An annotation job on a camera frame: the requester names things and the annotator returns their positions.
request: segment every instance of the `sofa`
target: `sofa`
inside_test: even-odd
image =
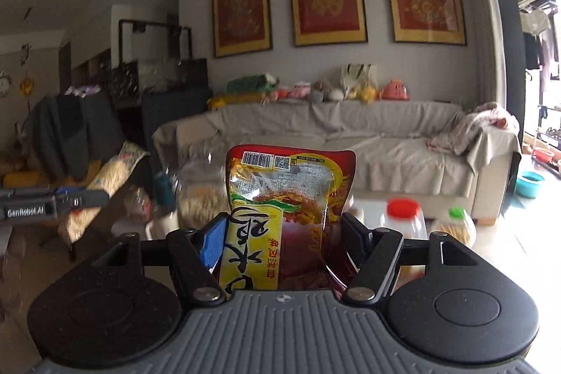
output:
[[[353,150],[355,197],[414,198],[427,219],[461,206],[480,224],[492,224],[520,145],[514,132],[490,125],[464,155],[429,150],[427,139],[450,131],[462,116],[460,106],[441,102],[248,103],[165,124],[153,140],[170,169],[209,153],[223,161],[243,143]]]

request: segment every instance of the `red snack bag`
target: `red snack bag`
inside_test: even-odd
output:
[[[219,276],[225,291],[332,285],[325,259],[340,241],[355,164],[352,151],[232,148],[226,158],[232,218]]]

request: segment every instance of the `tile floor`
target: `tile floor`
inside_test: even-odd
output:
[[[526,157],[520,168],[533,168],[533,164]],[[539,197],[514,198],[504,219],[494,226],[478,227],[474,250],[527,290],[538,304],[540,332],[526,359],[538,372],[556,374],[561,372],[555,361],[561,350],[561,311],[554,295],[559,276],[556,267],[560,248],[556,235],[561,225],[561,181],[545,170],[542,172],[546,183]],[[41,290],[75,265],[69,263],[66,249],[58,239],[37,247],[47,234],[46,228],[29,226],[19,230],[25,233],[27,241],[20,280],[22,310],[9,315],[0,325],[0,374],[24,373],[39,360],[27,332],[27,309]],[[99,235],[86,233],[77,244],[77,261],[104,244]],[[170,284],[164,268],[149,268],[147,275]]]

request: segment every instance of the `yellow label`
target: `yellow label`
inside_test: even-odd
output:
[[[234,203],[220,266],[219,282],[226,294],[235,289],[277,290],[282,215],[268,204]]]

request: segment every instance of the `metal screw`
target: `metal screw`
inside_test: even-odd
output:
[[[369,301],[376,296],[374,290],[368,287],[352,287],[347,290],[347,296],[354,301]]]
[[[199,287],[193,292],[193,297],[198,301],[215,301],[220,295],[220,290],[214,287]]]

